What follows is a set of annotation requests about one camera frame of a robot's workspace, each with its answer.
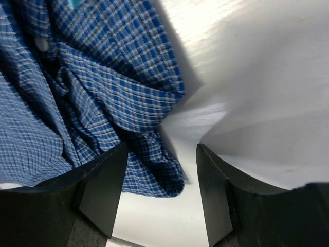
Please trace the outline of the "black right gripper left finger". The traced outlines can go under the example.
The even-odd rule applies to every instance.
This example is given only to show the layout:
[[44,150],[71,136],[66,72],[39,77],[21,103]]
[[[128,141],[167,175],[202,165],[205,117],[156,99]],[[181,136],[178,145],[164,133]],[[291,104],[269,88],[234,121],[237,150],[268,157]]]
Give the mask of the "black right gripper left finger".
[[1,191],[1,246],[106,246],[127,167],[118,144],[35,187]]

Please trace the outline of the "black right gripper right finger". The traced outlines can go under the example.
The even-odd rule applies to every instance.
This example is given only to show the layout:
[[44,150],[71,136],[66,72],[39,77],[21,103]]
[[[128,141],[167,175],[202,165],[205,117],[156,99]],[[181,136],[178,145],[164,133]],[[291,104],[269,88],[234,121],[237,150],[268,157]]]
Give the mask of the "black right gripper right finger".
[[328,183],[285,190],[203,144],[196,162],[210,246],[328,246]]

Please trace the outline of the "blue checkered long sleeve shirt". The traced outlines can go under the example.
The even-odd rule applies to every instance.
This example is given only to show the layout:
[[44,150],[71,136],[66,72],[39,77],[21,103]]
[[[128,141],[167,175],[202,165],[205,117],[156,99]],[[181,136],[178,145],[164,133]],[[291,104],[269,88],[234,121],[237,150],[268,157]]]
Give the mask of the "blue checkered long sleeve shirt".
[[35,186],[125,142],[123,192],[175,197],[159,126],[184,94],[151,1],[1,1],[1,183]]

